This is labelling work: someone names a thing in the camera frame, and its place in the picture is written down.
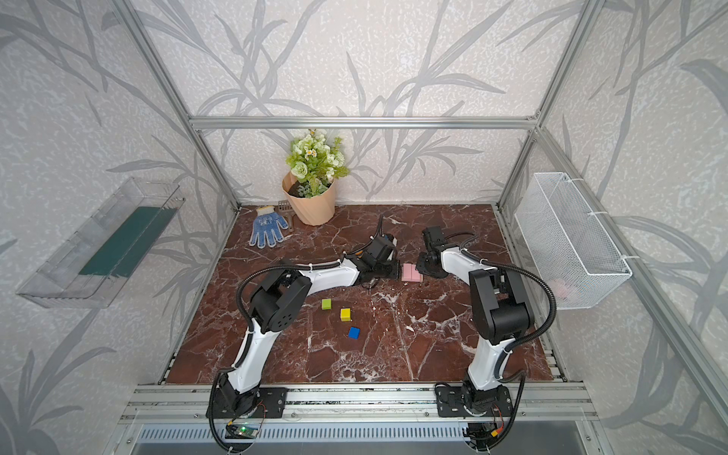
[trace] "brown marble surface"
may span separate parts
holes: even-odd
[[[237,283],[280,258],[305,263],[330,261],[364,243],[386,213],[384,232],[398,240],[399,259],[414,263],[424,249],[422,229],[440,225],[448,234],[475,231],[470,250],[494,261],[510,262],[489,205],[347,205],[336,208],[323,226],[294,218],[293,232],[275,248],[248,246],[254,207],[244,207],[192,320],[167,382],[209,384],[229,367],[246,324],[234,303]],[[253,289],[248,286],[246,293]],[[331,298],[332,309],[321,310]],[[350,308],[343,323],[339,310]],[[382,280],[373,290],[336,288],[309,296],[296,321],[276,340],[263,382],[461,381],[475,354],[478,332],[471,320],[468,286],[454,276],[424,282]],[[361,329],[359,339],[347,336]],[[550,369],[536,340],[517,348],[506,374],[525,368],[532,381],[550,381]]]

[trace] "potted plant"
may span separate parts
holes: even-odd
[[[319,226],[333,217],[336,179],[349,175],[344,161],[341,138],[334,138],[330,146],[321,131],[309,130],[290,143],[285,160],[290,172],[283,178],[283,191],[305,224]]]

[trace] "flower pot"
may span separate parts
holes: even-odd
[[[336,200],[336,180],[333,181],[331,186],[323,194],[311,198],[295,197],[288,193],[288,190],[297,181],[298,179],[291,173],[288,173],[283,178],[283,192],[286,198],[288,198],[290,206],[293,207],[293,211],[298,215],[298,218],[304,224],[310,226],[320,226],[326,221],[331,220],[333,217],[333,203]]]

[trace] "pink object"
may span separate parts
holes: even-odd
[[[402,281],[422,282],[422,275],[415,269],[414,264],[402,264]]]

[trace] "gray wall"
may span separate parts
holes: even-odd
[[[724,371],[727,13],[725,0],[607,2],[546,120]],[[536,148],[507,201],[511,223],[529,176],[552,170]],[[562,311],[552,332],[618,454],[728,453],[725,429],[630,284],[593,309]]]
[[[232,212],[104,1],[0,4],[0,451],[97,454],[158,379]],[[107,309],[21,282],[130,176],[187,198]]]
[[[528,116],[582,1],[134,0],[194,115]],[[341,131],[341,201],[494,201],[521,131]],[[207,132],[241,200],[298,131]]]

